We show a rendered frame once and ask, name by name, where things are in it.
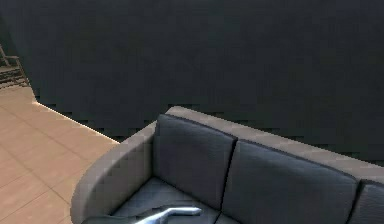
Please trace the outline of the brown wooden chair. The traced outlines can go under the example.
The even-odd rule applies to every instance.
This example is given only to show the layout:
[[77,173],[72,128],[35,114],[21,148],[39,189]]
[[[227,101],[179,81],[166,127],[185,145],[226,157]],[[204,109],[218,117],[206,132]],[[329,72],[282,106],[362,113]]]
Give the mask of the brown wooden chair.
[[30,82],[19,57],[6,55],[0,44],[0,88],[14,85],[25,87],[29,86]]

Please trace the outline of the grey sofa with dark cushions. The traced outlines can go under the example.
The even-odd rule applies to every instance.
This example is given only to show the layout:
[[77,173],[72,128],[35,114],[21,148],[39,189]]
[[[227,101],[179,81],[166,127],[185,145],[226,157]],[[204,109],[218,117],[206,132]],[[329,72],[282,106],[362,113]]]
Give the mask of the grey sofa with dark cushions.
[[97,159],[72,224],[196,206],[166,224],[384,224],[384,167],[180,106]]

